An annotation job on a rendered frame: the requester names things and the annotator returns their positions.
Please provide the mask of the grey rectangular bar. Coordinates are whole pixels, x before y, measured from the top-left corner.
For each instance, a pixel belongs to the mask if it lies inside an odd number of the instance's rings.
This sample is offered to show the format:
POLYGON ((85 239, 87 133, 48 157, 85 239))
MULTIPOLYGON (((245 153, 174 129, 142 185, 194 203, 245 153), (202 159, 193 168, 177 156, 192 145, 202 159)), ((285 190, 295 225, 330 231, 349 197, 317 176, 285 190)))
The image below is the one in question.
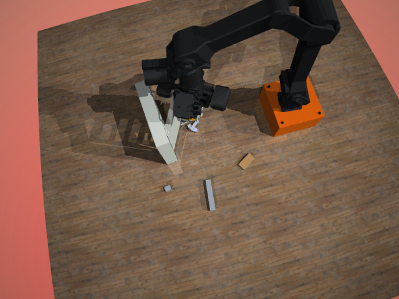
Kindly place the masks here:
POLYGON ((210 179, 206 180, 206 188, 207 188, 207 193, 208 193, 210 210, 214 211, 214 210, 216 210, 216 208, 215 208, 215 204, 214 204, 213 190, 212 190, 210 179))

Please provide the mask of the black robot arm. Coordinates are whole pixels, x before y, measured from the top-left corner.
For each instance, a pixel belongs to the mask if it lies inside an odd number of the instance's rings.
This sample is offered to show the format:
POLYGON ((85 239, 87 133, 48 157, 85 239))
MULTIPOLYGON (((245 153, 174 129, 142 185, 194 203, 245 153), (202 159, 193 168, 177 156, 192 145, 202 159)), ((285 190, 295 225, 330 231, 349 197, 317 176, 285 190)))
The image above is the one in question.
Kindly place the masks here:
MULTIPOLYGON (((277 93, 283 112, 301 110, 310 103, 307 78, 322 45, 332 42, 340 32, 333 0, 262 0, 208 26, 191 26, 176 32, 166 46, 166 58, 144 59, 144 83, 173 83, 179 78, 186 86, 195 86, 203 78, 203 69, 211 68, 215 52, 270 29, 286 31, 298 38, 290 69, 281 70, 281 91, 277 93), (290 13, 299 7, 299 16, 290 13)), ((174 89, 173 115, 197 118, 202 103, 198 94, 174 89)))

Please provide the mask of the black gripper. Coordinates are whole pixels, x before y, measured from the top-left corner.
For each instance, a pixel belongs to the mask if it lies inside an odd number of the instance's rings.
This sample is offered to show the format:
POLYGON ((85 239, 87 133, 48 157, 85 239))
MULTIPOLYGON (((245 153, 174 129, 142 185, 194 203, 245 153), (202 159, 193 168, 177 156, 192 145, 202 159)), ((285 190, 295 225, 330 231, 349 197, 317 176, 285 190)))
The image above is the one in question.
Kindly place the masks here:
POLYGON ((199 103, 202 103, 202 107, 208 108, 210 105, 210 107, 215 110, 226 110, 231 94, 231 89, 229 87, 216 85, 214 90, 214 87, 207 85, 204 86, 205 80, 203 80, 203 78, 200 83, 195 86, 186 86, 181 82, 179 82, 179 84, 175 84, 174 82, 176 79, 177 78, 173 78, 173 83, 159 84, 157 86, 156 91, 159 97, 170 98, 170 92, 174 89, 178 89, 181 92, 188 92, 191 90, 198 94, 197 99, 199 103))

